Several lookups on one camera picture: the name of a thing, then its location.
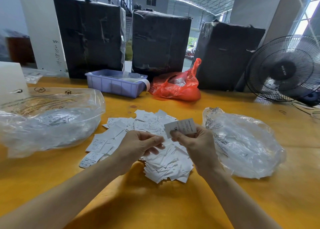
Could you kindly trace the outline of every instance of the yellow table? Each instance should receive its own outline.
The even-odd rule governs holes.
[[[43,77],[30,86],[86,88],[87,84]],[[201,96],[199,101],[188,103],[156,98],[146,92],[134,100],[104,93],[106,113],[101,123],[109,117],[135,117],[137,109],[162,109],[178,119],[193,117],[201,123],[206,107],[260,119],[275,131],[287,151],[287,161],[272,177],[235,180],[283,228],[319,228],[320,124],[289,105],[255,103],[253,94],[201,91]],[[105,128],[100,125],[96,133],[103,131]],[[6,149],[1,147],[0,215],[82,171],[78,165],[92,138],[93,135],[76,147],[36,152],[22,159],[6,159]],[[157,185],[142,171],[143,164],[136,162],[129,173],[110,183],[66,228],[232,228],[195,169],[186,184],[174,181]]]

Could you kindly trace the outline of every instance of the bare arm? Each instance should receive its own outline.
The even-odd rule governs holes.
[[[280,229],[259,205],[221,168],[210,130],[197,126],[197,134],[171,132],[187,148],[198,173],[206,180],[235,229]]]
[[[0,229],[62,229],[112,180],[143,154],[158,152],[163,137],[130,131],[108,158],[0,218]]]

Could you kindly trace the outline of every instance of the blue plastic tray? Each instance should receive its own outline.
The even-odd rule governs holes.
[[[137,98],[146,88],[144,82],[132,83],[128,81],[118,80],[107,76],[120,75],[122,71],[103,69],[86,73],[88,87],[101,92],[112,93],[125,97]],[[133,78],[136,73],[129,73],[129,78]]]

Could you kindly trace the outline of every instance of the fan grille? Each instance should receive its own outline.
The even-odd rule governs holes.
[[[284,36],[259,48],[245,71],[249,89],[266,100],[289,101],[320,87],[320,49],[309,36]]]

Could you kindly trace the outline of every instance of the black wrapped package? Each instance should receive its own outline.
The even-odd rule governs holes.
[[[192,62],[202,60],[196,74],[198,88],[234,90],[265,31],[218,20],[204,23]]]
[[[125,55],[125,11],[118,5],[90,0],[54,0],[70,78],[120,70]]]
[[[181,72],[191,18],[142,10],[134,10],[132,17],[133,72],[148,79]]]

